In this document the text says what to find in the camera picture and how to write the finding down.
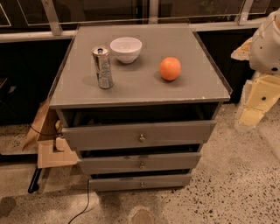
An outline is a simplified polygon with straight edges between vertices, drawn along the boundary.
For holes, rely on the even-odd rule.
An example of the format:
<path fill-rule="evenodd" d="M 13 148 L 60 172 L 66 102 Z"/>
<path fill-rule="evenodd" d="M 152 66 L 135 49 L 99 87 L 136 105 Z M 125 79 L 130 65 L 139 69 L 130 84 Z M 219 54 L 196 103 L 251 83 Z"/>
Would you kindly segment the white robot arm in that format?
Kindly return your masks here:
<path fill-rule="evenodd" d="M 239 131 L 249 131 L 280 98 L 280 9 L 271 12 L 231 58 L 247 60 L 255 70 L 243 87 L 235 124 Z"/>

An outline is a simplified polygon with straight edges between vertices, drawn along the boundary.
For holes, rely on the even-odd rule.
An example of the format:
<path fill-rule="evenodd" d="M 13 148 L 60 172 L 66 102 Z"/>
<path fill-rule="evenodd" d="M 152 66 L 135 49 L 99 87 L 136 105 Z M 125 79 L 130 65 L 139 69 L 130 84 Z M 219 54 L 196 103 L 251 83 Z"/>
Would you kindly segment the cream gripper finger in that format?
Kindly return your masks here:
<path fill-rule="evenodd" d="M 264 113 L 257 109 L 247 109 L 240 106 L 236 112 L 234 126 L 237 130 L 252 130 L 264 117 Z"/>

